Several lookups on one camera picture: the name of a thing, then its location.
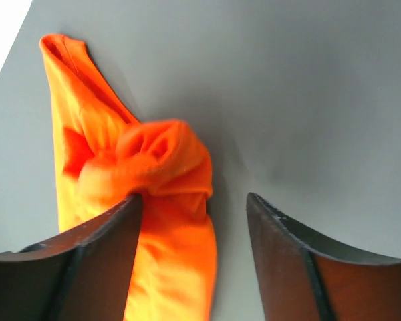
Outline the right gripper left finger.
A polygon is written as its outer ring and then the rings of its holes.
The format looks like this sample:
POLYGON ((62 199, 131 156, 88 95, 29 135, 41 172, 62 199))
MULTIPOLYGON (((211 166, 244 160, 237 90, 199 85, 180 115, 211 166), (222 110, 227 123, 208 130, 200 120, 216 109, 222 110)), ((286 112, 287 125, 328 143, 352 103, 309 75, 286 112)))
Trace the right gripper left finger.
POLYGON ((122 320, 142 208, 129 195, 64 233, 0 253, 0 320, 122 320))

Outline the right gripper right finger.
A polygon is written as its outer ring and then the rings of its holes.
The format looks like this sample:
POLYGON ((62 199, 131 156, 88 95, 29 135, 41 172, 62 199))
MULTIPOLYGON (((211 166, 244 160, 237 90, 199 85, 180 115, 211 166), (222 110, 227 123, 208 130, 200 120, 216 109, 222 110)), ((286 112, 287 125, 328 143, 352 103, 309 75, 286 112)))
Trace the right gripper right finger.
POLYGON ((401 320, 401 259, 334 240, 248 193, 266 320, 401 320))

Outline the orange t-shirt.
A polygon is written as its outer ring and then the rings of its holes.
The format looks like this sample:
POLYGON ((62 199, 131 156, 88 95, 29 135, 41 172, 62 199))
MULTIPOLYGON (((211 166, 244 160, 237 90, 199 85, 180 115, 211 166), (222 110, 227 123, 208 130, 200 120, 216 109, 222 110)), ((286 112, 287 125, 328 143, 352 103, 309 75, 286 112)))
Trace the orange t-shirt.
POLYGON ((58 224, 67 231, 126 195, 143 200, 125 320, 208 320, 217 245, 211 157, 183 120, 139 121, 84 42, 39 43, 51 94, 58 224))

